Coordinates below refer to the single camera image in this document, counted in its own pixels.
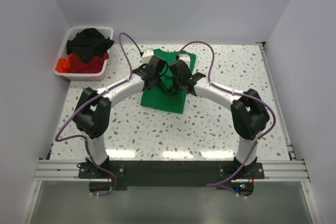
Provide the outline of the green t shirt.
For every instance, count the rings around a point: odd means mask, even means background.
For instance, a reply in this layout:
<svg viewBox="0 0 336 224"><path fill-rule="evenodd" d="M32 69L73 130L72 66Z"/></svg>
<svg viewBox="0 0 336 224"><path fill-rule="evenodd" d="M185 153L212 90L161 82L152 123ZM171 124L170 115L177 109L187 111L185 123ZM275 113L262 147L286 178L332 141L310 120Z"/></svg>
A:
<svg viewBox="0 0 336 224"><path fill-rule="evenodd" d="M154 55L166 60L168 64L175 61L176 52L166 52L161 49L154 49L153 52ZM191 60L190 70L192 72L196 63L196 55L187 51L182 51L182 53L189 55ZM161 82L153 86L150 90L143 91L141 105L161 111L182 114L185 99L185 92L173 88L173 76L168 69L165 75L161 77Z"/></svg>

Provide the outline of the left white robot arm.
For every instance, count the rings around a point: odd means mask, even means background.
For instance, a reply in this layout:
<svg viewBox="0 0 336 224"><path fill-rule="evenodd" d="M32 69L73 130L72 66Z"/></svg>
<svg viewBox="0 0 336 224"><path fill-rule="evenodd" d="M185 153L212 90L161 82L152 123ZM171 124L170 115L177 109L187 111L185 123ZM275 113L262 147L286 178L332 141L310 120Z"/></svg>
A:
<svg viewBox="0 0 336 224"><path fill-rule="evenodd" d="M152 56L149 63L132 70L130 78L124 78L107 87L83 90L74 113L73 121L84 134L85 146L92 163L90 171L97 178L108 174L109 159L103 135L109 126L111 109L131 95L148 90L161 81L168 70L168 63Z"/></svg>

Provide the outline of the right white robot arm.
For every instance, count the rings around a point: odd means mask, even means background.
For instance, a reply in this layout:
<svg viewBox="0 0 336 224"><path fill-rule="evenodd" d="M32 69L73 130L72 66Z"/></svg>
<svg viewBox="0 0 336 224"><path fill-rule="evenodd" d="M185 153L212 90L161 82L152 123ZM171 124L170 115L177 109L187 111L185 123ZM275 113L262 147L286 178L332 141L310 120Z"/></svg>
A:
<svg viewBox="0 0 336 224"><path fill-rule="evenodd" d="M228 109L232 115L233 126L239 135L238 151L234 173L246 178L253 171L252 163L257 155L257 139L262 136L270 120L266 104L262 102L256 90L235 91L215 82L203 73L192 74L188 65L181 59L169 65L173 76L173 86L191 94L211 100Z"/></svg>

